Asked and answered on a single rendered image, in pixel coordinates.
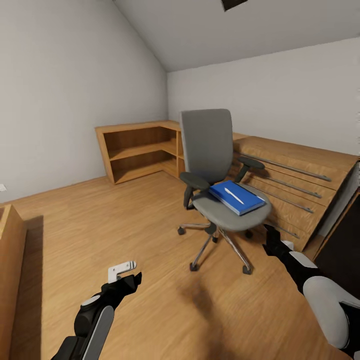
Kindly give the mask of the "folder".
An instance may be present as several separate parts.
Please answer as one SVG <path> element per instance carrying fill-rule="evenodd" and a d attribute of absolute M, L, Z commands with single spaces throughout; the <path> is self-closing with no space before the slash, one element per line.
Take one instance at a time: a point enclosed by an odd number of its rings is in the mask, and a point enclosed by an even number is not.
<path fill-rule="evenodd" d="M 244 204 L 241 204 L 232 194 L 226 192 L 225 189 L 236 195 Z M 231 180 L 216 183 L 210 186 L 208 191 L 239 216 L 257 209 L 265 203 L 265 200 Z"/>

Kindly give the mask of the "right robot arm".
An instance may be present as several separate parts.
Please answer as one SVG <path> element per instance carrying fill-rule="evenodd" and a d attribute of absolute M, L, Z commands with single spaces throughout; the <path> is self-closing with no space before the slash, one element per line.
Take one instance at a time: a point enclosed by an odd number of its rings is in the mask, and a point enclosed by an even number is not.
<path fill-rule="evenodd" d="M 360 300 L 328 278 L 306 255 L 293 251 L 294 243 L 281 241 L 281 232 L 267 229 L 268 256 L 277 256 L 305 296 L 327 341 L 353 360 L 360 360 Z"/>

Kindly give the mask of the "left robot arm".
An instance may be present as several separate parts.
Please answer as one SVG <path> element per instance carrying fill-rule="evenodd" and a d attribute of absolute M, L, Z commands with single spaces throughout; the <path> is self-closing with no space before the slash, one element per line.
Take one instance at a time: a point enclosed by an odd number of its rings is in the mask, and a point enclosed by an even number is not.
<path fill-rule="evenodd" d="M 112 326 L 115 310 L 125 296 L 137 291 L 142 273 L 119 276 L 137 267 L 134 261 L 108 269 L 101 292 L 85 301 L 74 320 L 76 336 L 68 336 L 51 360 L 98 360 Z"/>

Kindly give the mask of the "swivel chair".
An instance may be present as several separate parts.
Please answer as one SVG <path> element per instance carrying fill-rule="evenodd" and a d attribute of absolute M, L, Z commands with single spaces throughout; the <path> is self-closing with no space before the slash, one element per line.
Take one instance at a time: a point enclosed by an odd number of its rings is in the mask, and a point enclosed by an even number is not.
<path fill-rule="evenodd" d="M 187 211 L 199 211 L 210 223 L 181 223 L 178 234 L 184 234 L 182 227 L 204 228 L 209 234 L 207 241 L 198 253 L 194 262 L 189 264 L 191 272 L 197 270 L 197 262 L 209 242 L 218 242 L 221 234 L 244 263 L 242 271 L 251 274 L 251 266 L 224 232 L 241 232 L 246 230 L 246 237 L 253 237 L 251 228 L 259 225 L 270 214 L 272 204 L 261 191 L 240 183 L 249 167 L 264 169 L 265 165 L 253 158 L 238 156 L 236 159 L 243 167 L 236 175 L 234 182 L 256 196 L 262 198 L 264 205 L 246 212 L 241 216 L 223 204 L 208 190 L 210 186 L 221 183 L 227 177 L 233 160 L 233 126 L 231 112 L 228 109 L 199 109 L 179 113 L 182 136 L 183 155 L 186 172 L 179 178 L 187 184 L 183 205 Z M 196 193 L 195 193 L 196 192 Z"/>

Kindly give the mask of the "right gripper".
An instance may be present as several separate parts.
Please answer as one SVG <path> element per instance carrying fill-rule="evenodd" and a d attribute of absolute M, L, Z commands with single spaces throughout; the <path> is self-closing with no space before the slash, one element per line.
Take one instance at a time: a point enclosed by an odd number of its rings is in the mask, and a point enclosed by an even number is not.
<path fill-rule="evenodd" d="M 265 252 L 268 256 L 275 256 L 275 250 L 281 246 L 285 245 L 281 239 L 281 232 L 275 229 L 275 227 L 264 224 L 264 227 L 267 229 L 266 232 L 266 245 L 263 244 Z"/>

